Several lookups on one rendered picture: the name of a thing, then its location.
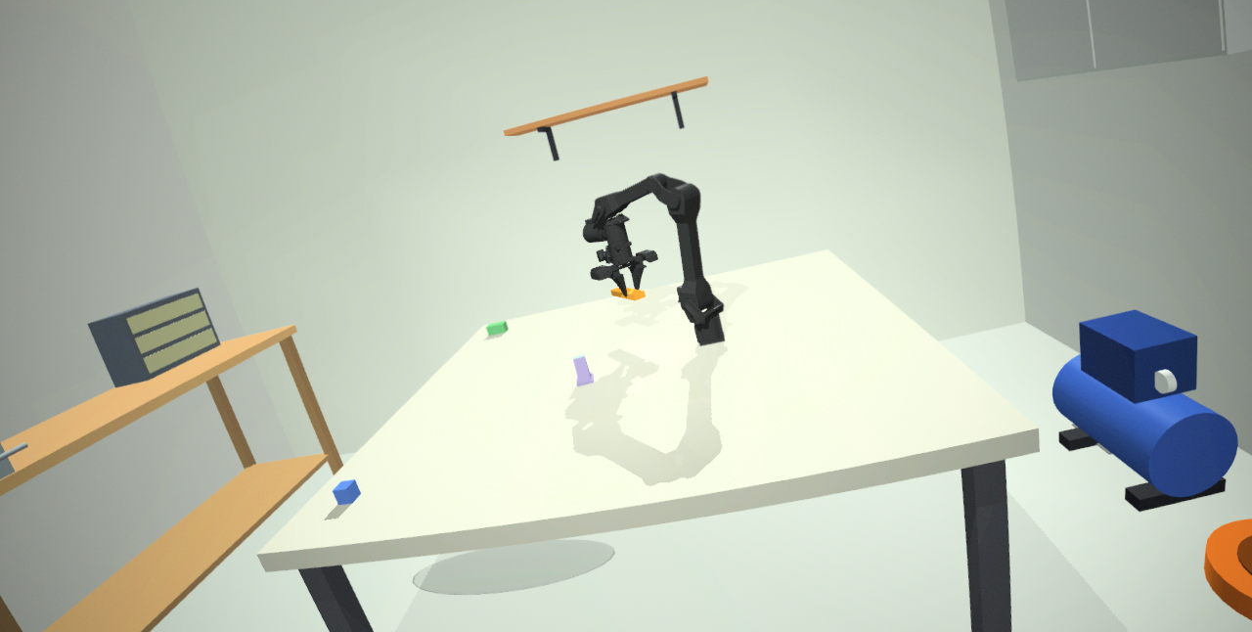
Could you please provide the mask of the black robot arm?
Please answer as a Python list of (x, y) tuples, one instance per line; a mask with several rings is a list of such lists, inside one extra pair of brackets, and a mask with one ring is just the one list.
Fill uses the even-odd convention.
[[(654, 194), (669, 208), (677, 225), (679, 245), (684, 258), (684, 285), (677, 287), (677, 297), (700, 345), (714, 345), (725, 340), (721, 323), (724, 303), (712, 293), (704, 275), (697, 217), (701, 206), (700, 188), (684, 180), (674, 180), (666, 174), (650, 174), (646, 180), (595, 199), (592, 218), (585, 220), (586, 243), (618, 243), (627, 239), (623, 209), (640, 196)], [(620, 214), (617, 214), (620, 213)], [(616, 214), (616, 217), (613, 217)], [(612, 217), (612, 218), (611, 218)], [(705, 308), (707, 308), (706, 312)]]

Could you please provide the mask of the yellow bar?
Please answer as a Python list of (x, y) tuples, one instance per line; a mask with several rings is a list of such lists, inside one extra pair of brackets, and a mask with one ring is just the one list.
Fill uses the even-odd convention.
[(616, 289), (611, 290), (611, 294), (613, 294), (613, 297), (627, 298), (627, 300), (640, 300), (640, 298), (646, 297), (645, 292), (639, 292), (639, 290), (634, 290), (634, 289), (629, 289), (629, 288), (626, 288), (626, 289), (627, 289), (629, 297), (623, 297), (623, 293), (620, 292), (620, 288), (616, 288)]

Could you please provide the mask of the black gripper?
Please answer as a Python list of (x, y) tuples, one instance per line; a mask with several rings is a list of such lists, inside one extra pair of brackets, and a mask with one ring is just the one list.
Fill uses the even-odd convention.
[(608, 252), (611, 252), (611, 267), (601, 265), (591, 268), (590, 275), (592, 277), (592, 280), (600, 282), (611, 277), (613, 284), (616, 284), (620, 288), (620, 292), (623, 293), (623, 297), (629, 297), (623, 274), (620, 274), (620, 268), (629, 267), (629, 270), (632, 274), (634, 288), (635, 290), (639, 290), (641, 279), (644, 279), (644, 268), (646, 268), (644, 262), (652, 263), (659, 260), (659, 257), (656, 252), (649, 252), (649, 249), (646, 249), (646, 252), (639, 252), (636, 253), (636, 257), (634, 257), (631, 245), (632, 243), (629, 243), (629, 237), (618, 243), (608, 243), (607, 248)]

